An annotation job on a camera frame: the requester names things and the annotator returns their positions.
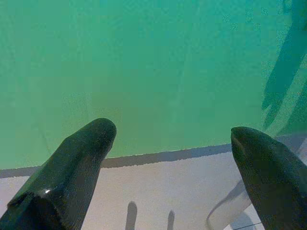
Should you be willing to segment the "green board with hooks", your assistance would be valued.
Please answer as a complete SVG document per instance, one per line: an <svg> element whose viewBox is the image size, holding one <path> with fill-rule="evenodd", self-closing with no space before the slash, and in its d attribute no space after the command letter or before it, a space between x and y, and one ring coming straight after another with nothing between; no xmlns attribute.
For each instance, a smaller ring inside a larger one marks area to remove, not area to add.
<svg viewBox="0 0 307 230"><path fill-rule="evenodd" d="M0 170L99 117L109 157L307 131L307 0L0 0Z"/></svg>

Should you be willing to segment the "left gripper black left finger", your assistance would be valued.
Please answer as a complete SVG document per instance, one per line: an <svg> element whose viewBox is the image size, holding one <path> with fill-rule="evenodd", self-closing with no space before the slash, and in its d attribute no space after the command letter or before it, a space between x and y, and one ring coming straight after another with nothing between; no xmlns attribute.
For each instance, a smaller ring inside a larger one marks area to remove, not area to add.
<svg viewBox="0 0 307 230"><path fill-rule="evenodd" d="M9 201L0 230L81 230L116 134L97 118L65 138Z"/></svg>

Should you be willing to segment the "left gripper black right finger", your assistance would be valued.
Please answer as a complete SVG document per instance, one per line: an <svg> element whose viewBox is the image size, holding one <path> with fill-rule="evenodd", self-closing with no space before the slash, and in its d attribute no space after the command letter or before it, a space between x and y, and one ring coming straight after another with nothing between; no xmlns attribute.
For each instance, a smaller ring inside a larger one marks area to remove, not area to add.
<svg viewBox="0 0 307 230"><path fill-rule="evenodd" d="M307 165L256 129L231 129L231 146L247 194L265 230L307 230Z"/></svg>

